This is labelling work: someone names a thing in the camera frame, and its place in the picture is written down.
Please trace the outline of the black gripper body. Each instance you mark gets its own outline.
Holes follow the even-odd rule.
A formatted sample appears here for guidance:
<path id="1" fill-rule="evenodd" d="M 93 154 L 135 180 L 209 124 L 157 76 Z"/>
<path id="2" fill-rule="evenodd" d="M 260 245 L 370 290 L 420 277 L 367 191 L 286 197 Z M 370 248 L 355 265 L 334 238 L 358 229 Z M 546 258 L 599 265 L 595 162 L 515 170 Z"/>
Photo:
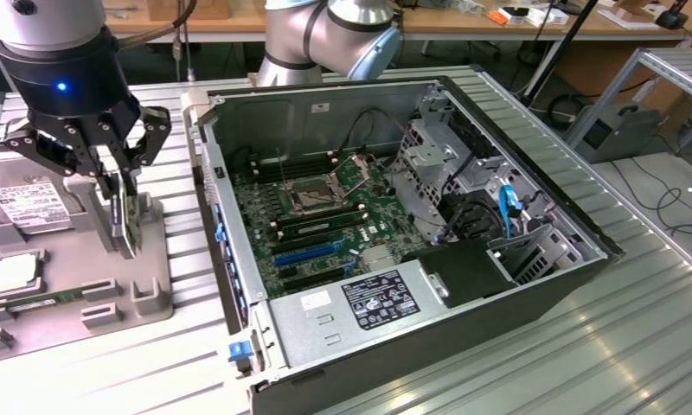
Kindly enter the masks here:
<path id="1" fill-rule="evenodd" d="M 91 145 L 124 141 L 141 115 L 117 60 L 117 40 L 107 27 L 83 45 L 29 51 L 0 41 L 0 62 L 29 108 L 33 127 L 68 144 L 69 128 Z"/>

